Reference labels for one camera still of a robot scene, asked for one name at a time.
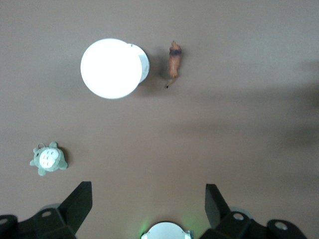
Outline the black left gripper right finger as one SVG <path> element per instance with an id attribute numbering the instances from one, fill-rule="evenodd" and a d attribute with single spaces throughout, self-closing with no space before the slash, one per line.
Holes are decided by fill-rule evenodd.
<path id="1" fill-rule="evenodd" d="M 232 211 L 215 184 L 206 184 L 205 212 L 210 224 L 199 239 L 308 239 L 293 223 L 272 219 L 265 226 Z"/>

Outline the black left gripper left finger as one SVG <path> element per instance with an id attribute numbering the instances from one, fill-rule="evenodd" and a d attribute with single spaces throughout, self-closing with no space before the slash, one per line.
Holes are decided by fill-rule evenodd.
<path id="1" fill-rule="evenodd" d="M 0 215 L 0 239 L 77 239 L 92 205 L 92 183 L 83 181 L 57 208 L 43 209 L 22 222 L 15 215 Z"/>

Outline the brown lion statue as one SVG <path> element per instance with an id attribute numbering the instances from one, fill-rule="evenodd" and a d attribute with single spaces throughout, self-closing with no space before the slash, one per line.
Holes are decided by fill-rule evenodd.
<path id="1" fill-rule="evenodd" d="M 165 88 L 169 88 L 178 77 L 178 70 L 182 57 L 182 48 L 175 41 L 172 41 L 169 48 L 168 73 L 171 79 L 166 83 Z"/>

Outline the grey-green totoro plush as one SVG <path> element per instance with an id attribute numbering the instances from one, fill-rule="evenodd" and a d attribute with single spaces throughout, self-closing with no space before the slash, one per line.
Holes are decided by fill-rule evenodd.
<path id="1" fill-rule="evenodd" d="M 30 166 L 37 167 L 38 175 L 44 176 L 47 172 L 65 170 L 68 167 L 63 151 L 58 147 L 58 143 L 53 141 L 48 146 L 43 143 L 38 144 L 33 149 L 33 159 Z"/>

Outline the white round desk lamp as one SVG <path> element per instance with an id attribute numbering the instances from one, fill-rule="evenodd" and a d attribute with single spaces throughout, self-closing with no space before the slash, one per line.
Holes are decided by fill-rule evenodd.
<path id="1" fill-rule="evenodd" d="M 106 38 L 84 52 L 80 72 L 83 82 L 95 95 L 120 99 L 131 94 L 150 71 L 145 51 L 119 39 Z"/>

